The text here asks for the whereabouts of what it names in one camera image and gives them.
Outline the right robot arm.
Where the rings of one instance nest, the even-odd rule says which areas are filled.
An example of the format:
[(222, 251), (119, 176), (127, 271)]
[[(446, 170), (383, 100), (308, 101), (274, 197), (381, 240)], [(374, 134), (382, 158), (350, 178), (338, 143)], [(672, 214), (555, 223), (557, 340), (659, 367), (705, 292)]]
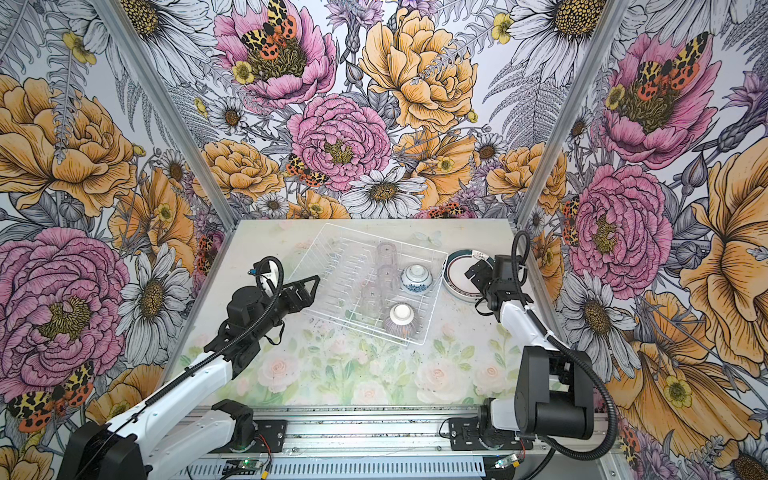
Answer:
[(498, 255), (493, 264), (479, 260), (465, 272), (502, 331), (521, 349), (514, 397), (487, 399), (480, 411), (480, 431), (588, 439), (594, 431), (593, 382), (556, 347), (554, 333), (527, 304), (514, 260)]

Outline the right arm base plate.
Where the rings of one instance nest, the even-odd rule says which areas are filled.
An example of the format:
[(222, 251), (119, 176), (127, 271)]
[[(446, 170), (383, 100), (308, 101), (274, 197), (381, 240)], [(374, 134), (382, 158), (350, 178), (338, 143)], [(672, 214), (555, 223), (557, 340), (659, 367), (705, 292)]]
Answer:
[(449, 417), (439, 433), (445, 437), (452, 451), (520, 451), (530, 450), (531, 439), (521, 438), (513, 431), (498, 430), (490, 424), (482, 425), (478, 417)]

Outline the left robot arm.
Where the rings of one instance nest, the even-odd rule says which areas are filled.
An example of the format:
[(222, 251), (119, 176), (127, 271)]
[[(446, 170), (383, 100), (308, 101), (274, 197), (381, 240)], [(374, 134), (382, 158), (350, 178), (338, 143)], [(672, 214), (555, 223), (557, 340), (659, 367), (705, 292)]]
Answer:
[(253, 410), (237, 401), (219, 401), (196, 422), (179, 423), (241, 374), (287, 315), (314, 303), (319, 282), (260, 280), (236, 290), (216, 336), (181, 374), (105, 424), (89, 421), (72, 435), (59, 478), (169, 479), (210, 452), (251, 448), (258, 437)]

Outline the plate green red band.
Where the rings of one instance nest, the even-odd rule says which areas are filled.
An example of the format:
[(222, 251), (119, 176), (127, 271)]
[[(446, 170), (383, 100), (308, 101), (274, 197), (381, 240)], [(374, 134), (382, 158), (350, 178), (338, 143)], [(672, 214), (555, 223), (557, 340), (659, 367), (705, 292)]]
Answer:
[(481, 298), (481, 292), (472, 282), (475, 274), (470, 270), (478, 263), (492, 270), (494, 259), (479, 250), (462, 249), (450, 253), (442, 274), (442, 285), (455, 298), (471, 303)]

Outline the white wire dish rack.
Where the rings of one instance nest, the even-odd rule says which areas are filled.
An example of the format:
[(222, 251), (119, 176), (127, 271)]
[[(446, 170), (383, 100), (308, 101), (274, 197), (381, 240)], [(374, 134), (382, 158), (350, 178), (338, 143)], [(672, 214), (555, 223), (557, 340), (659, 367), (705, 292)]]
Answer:
[[(378, 319), (370, 319), (358, 312), (359, 301), (365, 285), (378, 287), (375, 255), (376, 246), (382, 241), (392, 242), (398, 247), (397, 269), (400, 277), (406, 266), (418, 263), (429, 268), (434, 283), (424, 295), (410, 294), (402, 288), (391, 295), (381, 292), (382, 314)], [(439, 281), (447, 257), (440, 250), (327, 224), (303, 254), (290, 279), (296, 281), (313, 275), (320, 277), (315, 301), (307, 308), (314, 317), (399, 345), (421, 346), (426, 341), (438, 305)], [(407, 303), (416, 312), (420, 327), (414, 338), (395, 337), (383, 327), (390, 308), (398, 303)]]

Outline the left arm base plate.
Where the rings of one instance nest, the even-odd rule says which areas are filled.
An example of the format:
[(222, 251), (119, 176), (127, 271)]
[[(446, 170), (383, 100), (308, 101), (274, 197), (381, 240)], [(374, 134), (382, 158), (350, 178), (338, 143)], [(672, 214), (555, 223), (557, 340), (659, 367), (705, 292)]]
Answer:
[(285, 420), (255, 419), (237, 421), (232, 439), (216, 453), (280, 453), (286, 439)]

